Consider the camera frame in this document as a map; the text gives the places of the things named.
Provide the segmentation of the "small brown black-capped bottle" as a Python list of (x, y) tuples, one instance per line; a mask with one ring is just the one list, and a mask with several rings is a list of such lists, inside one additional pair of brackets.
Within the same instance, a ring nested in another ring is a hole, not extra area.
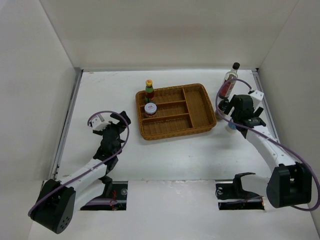
[(216, 108), (216, 111), (215, 111), (215, 116), (216, 116), (216, 119), (219, 121), (219, 120), (222, 120), (223, 118), (222, 117), (225, 117), (225, 113), (224, 111), (226, 110), (227, 106), (229, 105), (229, 100), (227, 98), (225, 99), (222, 99), (218, 105), (217, 105), (217, 108)]

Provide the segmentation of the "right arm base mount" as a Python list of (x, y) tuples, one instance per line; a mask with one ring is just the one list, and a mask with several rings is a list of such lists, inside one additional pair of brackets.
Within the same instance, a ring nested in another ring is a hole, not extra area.
[(243, 189), (242, 178), (251, 175), (256, 174), (253, 172), (238, 173), (232, 180), (215, 182), (215, 196), (220, 211), (265, 210), (262, 196)]

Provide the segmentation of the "tall dark soy sauce bottle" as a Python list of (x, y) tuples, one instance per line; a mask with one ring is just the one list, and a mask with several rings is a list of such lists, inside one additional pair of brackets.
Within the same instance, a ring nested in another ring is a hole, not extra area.
[(222, 89), (218, 94), (220, 99), (227, 99), (230, 97), (231, 92), (235, 86), (236, 81), (234, 79), (238, 78), (238, 69), (240, 68), (239, 62), (234, 62), (230, 71), (228, 71), (222, 82)]

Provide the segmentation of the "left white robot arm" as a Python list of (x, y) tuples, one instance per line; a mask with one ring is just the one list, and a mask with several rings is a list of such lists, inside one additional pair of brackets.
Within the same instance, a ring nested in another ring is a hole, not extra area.
[(129, 131), (130, 118), (125, 111), (108, 111), (117, 123), (106, 121), (102, 111), (93, 114), (87, 121), (92, 132), (102, 137), (95, 155), (81, 169), (62, 179), (47, 180), (28, 216), (34, 222), (55, 234), (66, 230), (74, 212), (86, 205), (93, 205), (97, 197), (108, 199), (112, 195), (112, 179), (107, 175), (118, 163), (127, 139), (121, 134)]

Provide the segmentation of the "red sauce bottle green label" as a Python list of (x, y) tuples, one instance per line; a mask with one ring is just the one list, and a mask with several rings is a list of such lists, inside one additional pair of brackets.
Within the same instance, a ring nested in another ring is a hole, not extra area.
[(153, 88), (153, 81), (151, 79), (147, 79), (145, 81), (145, 103), (153, 103), (155, 99), (155, 92)]

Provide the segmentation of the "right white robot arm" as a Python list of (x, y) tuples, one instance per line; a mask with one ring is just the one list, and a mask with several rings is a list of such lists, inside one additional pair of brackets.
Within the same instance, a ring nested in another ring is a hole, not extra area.
[(265, 195), (274, 208), (307, 204), (312, 197), (312, 174), (306, 164), (299, 163), (280, 146), (260, 118), (262, 107), (254, 107), (251, 95), (235, 94), (224, 113), (230, 115), (236, 129), (251, 143), (268, 165), (271, 176), (267, 179), (239, 180), (232, 185), (238, 198), (250, 192), (250, 186)]

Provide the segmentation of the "small jar white lid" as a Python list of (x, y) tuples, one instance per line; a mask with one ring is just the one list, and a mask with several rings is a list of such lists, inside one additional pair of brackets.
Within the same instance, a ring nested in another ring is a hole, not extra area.
[(157, 105), (153, 102), (148, 102), (144, 106), (144, 114), (147, 118), (152, 118), (156, 115), (157, 113)]

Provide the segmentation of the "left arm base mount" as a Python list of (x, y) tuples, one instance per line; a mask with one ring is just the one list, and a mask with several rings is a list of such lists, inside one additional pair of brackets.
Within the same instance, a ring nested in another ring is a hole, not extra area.
[(129, 183), (113, 181), (109, 176), (99, 179), (104, 184), (101, 195), (80, 208), (81, 211), (126, 211)]

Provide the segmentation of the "silver-capped blue label shaker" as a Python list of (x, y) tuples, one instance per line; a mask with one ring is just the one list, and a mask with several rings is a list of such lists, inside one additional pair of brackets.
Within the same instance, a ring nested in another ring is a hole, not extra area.
[(229, 122), (225, 128), (229, 133), (235, 133), (237, 131), (236, 125), (233, 122)]

